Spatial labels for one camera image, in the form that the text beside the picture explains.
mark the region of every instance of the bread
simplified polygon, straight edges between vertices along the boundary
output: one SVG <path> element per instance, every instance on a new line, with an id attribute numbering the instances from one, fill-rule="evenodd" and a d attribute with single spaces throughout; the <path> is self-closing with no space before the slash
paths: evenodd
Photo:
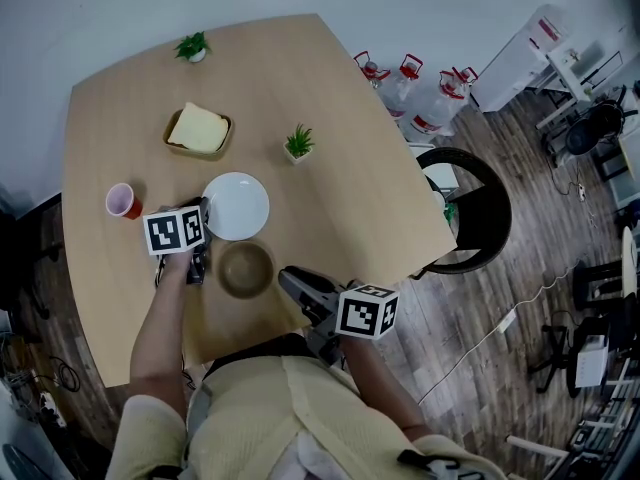
<path id="1" fill-rule="evenodd" d="M 224 142 L 229 123 L 218 114 L 187 103 L 168 142 L 198 153 L 215 153 Z"/>

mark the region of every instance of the person's hand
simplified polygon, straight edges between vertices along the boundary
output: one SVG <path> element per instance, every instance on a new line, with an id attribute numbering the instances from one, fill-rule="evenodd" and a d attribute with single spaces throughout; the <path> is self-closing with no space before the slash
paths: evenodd
<path id="1" fill-rule="evenodd" d="M 180 275 L 186 276 L 189 271 L 189 265 L 191 265 L 191 258 L 193 258 L 193 249 L 168 254 L 165 257 L 165 273 L 177 272 Z"/>

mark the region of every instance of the white pot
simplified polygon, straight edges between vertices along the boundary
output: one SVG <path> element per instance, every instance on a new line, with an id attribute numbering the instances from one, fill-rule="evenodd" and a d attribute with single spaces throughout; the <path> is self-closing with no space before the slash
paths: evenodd
<path id="1" fill-rule="evenodd" d="M 286 155 L 286 157 L 289 159 L 289 161 L 293 165 L 298 165 L 305 158 L 307 158 L 311 154 L 311 152 L 313 151 L 313 148 L 311 148 L 306 154 L 302 155 L 301 157 L 296 158 L 295 156 L 293 156 L 291 154 L 291 151 L 289 151 L 289 149 L 287 148 L 287 143 L 286 142 L 282 146 L 284 148 L 284 154 Z"/>
<path id="2" fill-rule="evenodd" d="M 204 59 L 204 56 L 206 55 L 207 50 L 205 50 L 204 48 L 202 50 L 200 50 L 198 53 L 196 53 L 195 55 L 189 57 L 189 62 L 193 62 L 194 64 L 196 62 L 200 62 L 202 59 Z"/>

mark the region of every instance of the wooden floor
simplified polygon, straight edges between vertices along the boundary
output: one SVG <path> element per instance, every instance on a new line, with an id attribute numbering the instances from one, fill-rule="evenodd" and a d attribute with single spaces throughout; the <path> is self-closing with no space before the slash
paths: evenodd
<path id="1" fill-rule="evenodd" d="M 612 198 L 590 159 L 579 162 L 587 203 L 578 200 L 574 189 L 562 196 L 552 184 L 534 127 L 549 110 L 548 101 L 532 93 L 519 96 L 499 113 L 482 115 L 467 108 L 456 120 L 455 137 L 440 141 L 475 153 L 496 170 L 511 198 L 513 227 L 504 251 L 487 267 L 459 276 L 427 274 L 420 281 L 399 284 L 401 312 L 394 331 L 379 346 L 416 400 L 515 303 L 532 298 L 579 258 L 596 264 L 617 255 Z M 569 176 L 575 180 L 574 168 L 557 171 L 563 190 Z M 42 247 L 62 241 L 60 205 L 44 212 L 39 226 Z M 546 354 L 540 326 L 551 321 L 554 311 L 573 310 L 570 281 L 571 275 L 534 303 L 521 305 L 505 334 L 489 337 L 421 404 L 435 431 L 494 460 L 505 472 L 530 480 L 542 478 L 543 462 L 516 452 L 505 437 L 514 434 L 564 447 L 594 396 L 583 390 L 570 399 L 563 372 L 548 393 L 537 395 L 535 381 L 541 383 L 542 378 L 529 379 L 526 374 L 527 365 Z M 57 263 L 45 259 L 36 265 L 36 286 L 52 317 L 46 322 L 33 318 L 33 325 L 49 353 L 67 360 L 81 376 L 80 392 L 64 397 L 82 428 L 111 448 L 127 389 L 104 389 L 100 381 L 78 319 L 64 253 Z M 30 307 L 26 298 L 23 303 Z M 568 322 L 566 317 L 558 314 L 554 322 Z"/>

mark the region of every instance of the brown bowl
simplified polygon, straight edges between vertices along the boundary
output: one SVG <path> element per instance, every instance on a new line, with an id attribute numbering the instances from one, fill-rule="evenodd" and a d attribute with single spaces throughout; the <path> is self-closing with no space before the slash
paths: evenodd
<path id="1" fill-rule="evenodd" d="M 273 262 L 269 253 L 255 242 L 234 242 L 220 256 L 218 279 L 232 297 L 252 299 L 271 284 Z"/>
<path id="2" fill-rule="evenodd" d="M 173 132 L 173 129 L 178 123 L 178 119 L 180 119 L 180 114 L 182 114 L 182 110 L 177 110 L 173 113 L 171 119 L 169 119 L 169 124 L 167 124 L 167 127 L 165 128 L 164 134 L 162 136 L 162 142 L 164 142 L 164 145 L 167 146 L 171 150 L 171 152 L 175 153 L 176 155 L 192 156 L 195 158 L 202 158 L 203 160 L 218 160 L 219 158 L 221 158 L 224 152 L 227 150 L 229 142 L 231 142 L 231 133 L 233 131 L 233 121 L 231 120 L 231 118 L 220 114 L 220 117 L 224 119 L 229 125 L 229 127 L 227 128 L 227 135 L 225 135 L 222 144 L 220 144 L 220 147 L 213 153 L 199 153 L 198 151 L 193 151 L 189 148 L 185 148 L 182 144 L 171 144 L 169 142 L 171 132 Z"/>

